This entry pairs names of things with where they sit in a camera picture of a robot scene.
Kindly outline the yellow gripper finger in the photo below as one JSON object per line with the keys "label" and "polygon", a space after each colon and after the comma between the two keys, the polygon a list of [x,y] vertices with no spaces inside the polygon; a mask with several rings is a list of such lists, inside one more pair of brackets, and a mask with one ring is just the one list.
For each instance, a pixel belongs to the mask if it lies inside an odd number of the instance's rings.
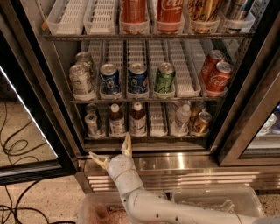
{"label": "yellow gripper finger", "polygon": [[103,170],[107,170],[109,167],[110,159],[107,156],[97,155],[93,152],[89,152],[89,156],[94,160]]}
{"label": "yellow gripper finger", "polygon": [[121,152],[123,155],[128,157],[132,157],[132,146],[131,146],[131,136],[130,133],[127,132],[122,143]]}

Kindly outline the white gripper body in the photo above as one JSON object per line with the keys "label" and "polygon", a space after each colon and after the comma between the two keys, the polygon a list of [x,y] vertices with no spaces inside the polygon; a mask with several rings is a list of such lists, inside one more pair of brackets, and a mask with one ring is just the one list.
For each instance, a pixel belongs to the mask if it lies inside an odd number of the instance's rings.
{"label": "white gripper body", "polygon": [[132,157],[127,155],[113,157],[108,163],[107,172],[121,196],[128,196],[135,190],[144,188]]}

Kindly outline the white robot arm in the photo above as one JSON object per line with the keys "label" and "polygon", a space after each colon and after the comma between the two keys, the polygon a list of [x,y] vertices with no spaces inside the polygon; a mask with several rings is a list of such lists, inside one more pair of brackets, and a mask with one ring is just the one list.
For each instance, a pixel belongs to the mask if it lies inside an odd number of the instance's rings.
{"label": "white robot arm", "polygon": [[105,170],[114,181],[120,199],[133,224],[163,221],[171,224],[280,224],[280,216],[251,217],[237,213],[180,205],[159,198],[144,189],[132,158],[131,137],[126,133],[121,154],[108,158],[89,152],[89,156]]}

